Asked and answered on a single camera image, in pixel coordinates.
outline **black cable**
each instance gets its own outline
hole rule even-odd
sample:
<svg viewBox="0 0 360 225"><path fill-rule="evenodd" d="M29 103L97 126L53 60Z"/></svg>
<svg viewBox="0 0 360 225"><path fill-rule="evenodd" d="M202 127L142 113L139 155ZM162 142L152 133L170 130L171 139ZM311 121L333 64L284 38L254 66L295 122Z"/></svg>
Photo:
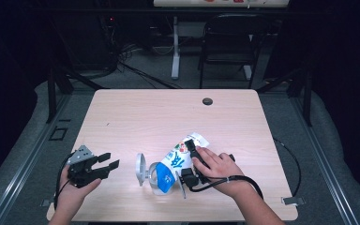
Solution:
<svg viewBox="0 0 360 225"><path fill-rule="evenodd" d="M262 193L262 190L260 189L259 185L250 177L248 176L244 176L244 175L232 175L232 176L229 176L229 177L207 177L209 179L220 179L214 183L211 183L205 187L201 187L199 189L194 189L192 187L189 187L189 190L192 191L192 192L200 192L200 191L203 191L203 190L206 190L208 188L211 188L211 187L214 187L216 185L219 185L219 184L222 184L222 183L225 183L225 182L230 182L230 181L234 181L234 180L244 180L244 181L248 181L256 190L256 192L259 194L259 196L263 199L263 193Z"/></svg>
<svg viewBox="0 0 360 225"><path fill-rule="evenodd" d="M102 77L106 77L110 74L112 74L113 72L116 71L116 66L111 66L107 69L105 69L104 71L101 71L97 74L92 74L92 75L84 75L83 76L89 80L94 80L94 79L97 79L97 78L102 78Z"/></svg>
<svg viewBox="0 0 360 225"><path fill-rule="evenodd" d="M69 154L61 163L60 165L60 170L58 171L57 174L57 180L56 180L56 189L55 189L55 194L54 194L54 210L57 208L57 203L58 203L58 196L60 195L61 191L63 190L63 188L66 186L66 184L68 184L69 180L63 185L63 187L60 188L60 180L61 180L61 172L63 171L64 167L66 166L66 163L68 161L69 158L72 157L72 155L74 155L75 152Z"/></svg>
<svg viewBox="0 0 360 225"><path fill-rule="evenodd" d="M296 163L296 166L297 166L297 171L299 172L299 177L298 177L298 182L297 182L297 186L296 186L296 189L293 191L293 194L292 196L294 197L297 192L299 191L299 188L300 188L300 184L302 183L302 170L300 169L300 164L299 164L299 161L297 160L296 156L294 155L294 153L287 147L285 146L285 144L283 142L281 142L280 140L274 138L274 141L277 142L279 145L281 145L282 147L284 147L288 152L289 154L292 156L292 158L294 159L294 162Z"/></svg>
<svg viewBox="0 0 360 225"><path fill-rule="evenodd" d="M136 74L138 74L138 75L140 75L140 76L142 76L142 77L148 78L148 79L150 79L150 80L152 80L152 81L154 81L154 82L160 83L160 84L162 84L162 85L164 85L164 86L166 86L166 87L168 87L168 88L170 88L170 89L178 89L178 88L181 88L179 85L177 85L177 84L175 84L175 83L165 82L165 81L163 81L163 80L161 80L161 79L159 79L159 78L153 77L153 76L148 75L147 73L145 73L145 72L143 72L143 71L140 71L140 70L138 70L138 69L136 69L136 68L134 68L134 67L131 67L131 66L129 66L129 65L127 65L127 64L125 64L125 63L123 63L123 62L121 62L121 61L119 61L119 64L120 64L121 66L123 66L125 69L127 69L127 70L129 70L129 71L131 71L131 72L134 72L134 73L136 73Z"/></svg>

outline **wire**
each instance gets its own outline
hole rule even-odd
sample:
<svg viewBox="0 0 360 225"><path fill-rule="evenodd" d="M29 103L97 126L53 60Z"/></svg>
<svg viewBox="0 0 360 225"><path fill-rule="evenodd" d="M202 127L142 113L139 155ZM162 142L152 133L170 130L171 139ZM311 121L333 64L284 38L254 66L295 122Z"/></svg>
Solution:
<svg viewBox="0 0 360 225"><path fill-rule="evenodd" d="M170 48L170 49L168 51L166 51L166 52L160 52L160 51L157 50L159 48ZM154 50L154 53L164 55L164 54L170 53L173 50L173 48L174 48L174 45L168 46L168 47L155 47L155 46L153 46L151 49Z"/></svg>
<svg viewBox="0 0 360 225"><path fill-rule="evenodd" d="M165 81L163 81L163 80L161 80L161 79L159 79L159 78L156 78L156 77L153 77L153 76L151 76L151 75L148 75L148 74L146 74L145 72L143 72L143 71L140 71L140 70L138 70L138 69L136 69L136 68L134 68L134 67L131 67L131 66L129 66L129 65L127 65L127 64L125 64L125 63L123 63L123 62L118 62L121 66L123 66L124 67L124 69L127 69L128 71L131 71L131 72L134 72L134 73L136 73L136 74L138 74L139 76L141 76L142 78L148 78L148 79L150 79L150 80L152 80L152 81L154 81L154 82L157 82L157 83L160 83L160 84L162 84L162 85L164 85L164 86L166 86L166 87L168 87L168 88L170 88L170 89L178 89L178 88L182 88L182 87L180 87L179 85L177 85L177 84L175 84L175 83L171 83L171 82L165 82Z"/></svg>
<svg viewBox="0 0 360 225"><path fill-rule="evenodd" d="M232 175L229 177L207 177L209 179L219 179L218 181L211 183L205 187L201 187L199 189L194 189L192 187L189 187L189 190L192 192L200 192L203 190L206 190L208 188L214 187L216 185L222 184L222 183L229 183L232 180L244 180L244 181L248 181L256 190L256 192L259 194L259 196L263 199L263 193L262 190L260 189L259 185L250 177L248 176L244 176L244 175Z"/></svg>
<svg viewBox="0 0 360 225"><path fill-rule="evenodd" d="M57 174L57 181L56 181L56 189L55 189L55 194L54 194L54 210L57 208L57 203L58 203L58 196L60 195L61 191L63 190L63 188L68 184L68 181L63 185L63 187L60 188L60 180L61 180L61 172L63 171L64 167L66 166L66 163L68 161L69 158L72 157L72 155L74 155L75 152L69 154L68 156L66 156L66 158L63 160L63 162L60 165L60 170L58 171Z"/></svg>
<svg viewBox="0 0 360 225"><path fill-rule="evenodd" d="M168 26L169 26L169 28L171 28L171 31L173 33L173 28L172 28L171 22L169 21L168 17L165 17L165 19L166 19L166 23L168 23Z"/></svg>
<svg viewBox="0 0 360 225"><path fill-rule="evenodd" d="M277 142L279 145L281 145L282 147L284 147L289 154L292 156L292 158L294 159L294 162L296 163L297 166L297 171L299 172L299 176L298 176L298 181L297 181L297 186L296 189L293 191L293 196L295 196L297 194L297 192L299 191L300 188L300 184L302 183L302 170L300 169L300 164L299 161L297 160L296 156L294 155L294 153L287 147L285 146L285 144L283 142L281 142L280 140L274 138L274 141Z"/></svg>

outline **wooden table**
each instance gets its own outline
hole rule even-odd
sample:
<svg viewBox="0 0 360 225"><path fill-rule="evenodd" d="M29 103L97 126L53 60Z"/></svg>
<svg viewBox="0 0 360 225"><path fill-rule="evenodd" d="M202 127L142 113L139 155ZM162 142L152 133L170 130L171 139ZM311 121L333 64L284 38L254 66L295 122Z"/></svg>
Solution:
<svg viewBox="0 0 360 225"><path fill-rule="evenodd" d="M211 98L212 105L203 99ZM75 221L243 221L235 202L213 188L199 193L176 186L156 196L146 180L136 178L136 156L147 167L161 161L192 132L209 149L233 154L245 175L262 189L264 200L283 220L297 218L277 149L257 93L253 90L99 90L90 104L73 149L85 144L95 155L110 152L119 168L86 197ZM47 218L53 215L51 205Z"/></svg>

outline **table leg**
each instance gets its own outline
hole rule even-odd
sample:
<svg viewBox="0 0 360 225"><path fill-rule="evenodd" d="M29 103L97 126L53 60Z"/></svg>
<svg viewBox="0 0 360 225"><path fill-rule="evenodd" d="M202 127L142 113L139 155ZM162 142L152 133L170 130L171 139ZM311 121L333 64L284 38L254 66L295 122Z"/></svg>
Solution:
<svg viewBox="0 0 360 225"><path fill-rule="evenodd" d="M244 65L244 73L247 81L250 81L250 77L252 76L252 69L250 68L250 66Z"/></svg>
<svg viewBox="0 0 360 225"><path fill-rule="evenodd" d="M179 35L177 29L177 17L173 20L173 63L172 63L172 79L179 79L180 53L179 53Z"/></svg>

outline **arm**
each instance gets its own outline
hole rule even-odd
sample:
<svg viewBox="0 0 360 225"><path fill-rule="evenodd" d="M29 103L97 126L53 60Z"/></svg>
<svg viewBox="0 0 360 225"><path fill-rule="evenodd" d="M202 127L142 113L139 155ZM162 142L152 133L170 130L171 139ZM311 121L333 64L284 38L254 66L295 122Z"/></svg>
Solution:
<svg viewBox="0 0 360 225"><path fill-rule="evenodd" d="M205 176L228 177L231 175L244 175L229 155L222 153L218 156L209 149L201 147L197 147L197 151L210 168L205 167L195 157L192 162ZM235 200L247 224L284 224L248 182L231 181L230 183L217 185L215 188Z"/></svg>
<svg viewBox="0 0 360 225"><path fill-rule="evenodd" d="M69 224L81 208L84 198L101 183L101 179L96 179L82 188L74 187L70 183L66 184L68 168L69 166L66 166L61 172L60 187L63 188L64 186L64 188L58 196L57 208L49 223L50 225Z"/></svg>

